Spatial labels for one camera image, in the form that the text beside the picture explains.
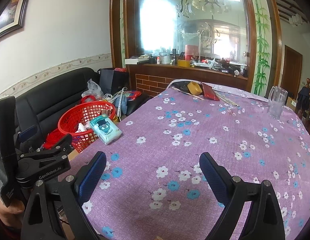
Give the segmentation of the person left hand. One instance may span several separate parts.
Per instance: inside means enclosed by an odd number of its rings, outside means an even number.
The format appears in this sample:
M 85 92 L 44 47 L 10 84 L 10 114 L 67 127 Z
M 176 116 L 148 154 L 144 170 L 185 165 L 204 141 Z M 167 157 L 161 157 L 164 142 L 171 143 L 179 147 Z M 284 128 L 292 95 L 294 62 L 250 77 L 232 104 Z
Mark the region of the person left hand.
M 20 200 L 12 200 L 7 207 L 0 199 L 0 220 L 10 228 L 21 229 L 22 221 L 20 216 L 25 211 L 24 203 Z

